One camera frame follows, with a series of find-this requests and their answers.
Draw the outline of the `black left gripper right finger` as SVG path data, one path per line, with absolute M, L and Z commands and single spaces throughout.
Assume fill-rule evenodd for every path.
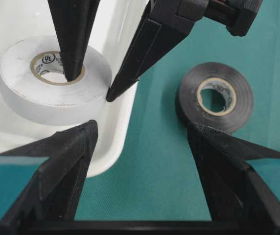
M 280 152 L 193 122 L 187 140 L 217 235 L 280 235 Z

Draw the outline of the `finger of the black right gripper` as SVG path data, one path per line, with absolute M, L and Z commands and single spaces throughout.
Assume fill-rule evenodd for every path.
M 207 6 L 206 0 L 149 1 L 106 100 L 112 102 L 122 95 L 186 38 Z
M 48 1 L 68 82 L 81 73 L 99 3 L 98 0 Z

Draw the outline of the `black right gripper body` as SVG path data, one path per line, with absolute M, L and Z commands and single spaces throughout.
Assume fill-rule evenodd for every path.
M 204 16 L 224 24 L 233 36 L 248 33 L 257 16 L 262 0 L 210 0 Z

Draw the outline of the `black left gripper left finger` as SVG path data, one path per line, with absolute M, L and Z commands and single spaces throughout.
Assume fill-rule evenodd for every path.
M 0 153 L 0 235 L 73 220 L 98 139 L 95 120 Z

